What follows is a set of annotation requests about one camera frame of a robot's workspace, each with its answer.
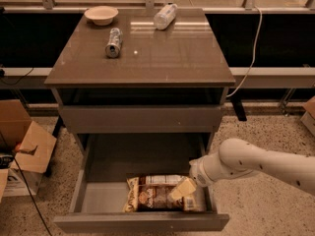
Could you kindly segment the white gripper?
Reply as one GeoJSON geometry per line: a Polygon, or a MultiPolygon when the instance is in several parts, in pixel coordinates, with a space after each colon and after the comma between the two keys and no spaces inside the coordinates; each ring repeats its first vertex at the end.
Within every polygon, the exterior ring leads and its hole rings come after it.
{"type": "Polygon", "coordinates": [[[208,187],[213,184],[211,178],[206,174],[204,168],[204,158],[193,159],[189,162],[190,170],[189,177],[184,177],[178,184],[171,190],[167,198],[171,202],[176,202],[183,197],[194,193],[197,185],[200,187],[208,187]]]}

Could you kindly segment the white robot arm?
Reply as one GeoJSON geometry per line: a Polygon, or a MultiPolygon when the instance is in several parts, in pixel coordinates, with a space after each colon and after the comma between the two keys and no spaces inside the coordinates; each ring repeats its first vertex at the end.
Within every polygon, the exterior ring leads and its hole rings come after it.
{"type": "Polygon", "coordinates": [[[197,187],[209,187],[218,180],[249,177],[257,172],[315,195],[314,156],[267,150],[232,138],[223,141],[217,152],[191,160],[189,164],[189,176],[167,197],[172,202],[193,194],[197,187]]]}

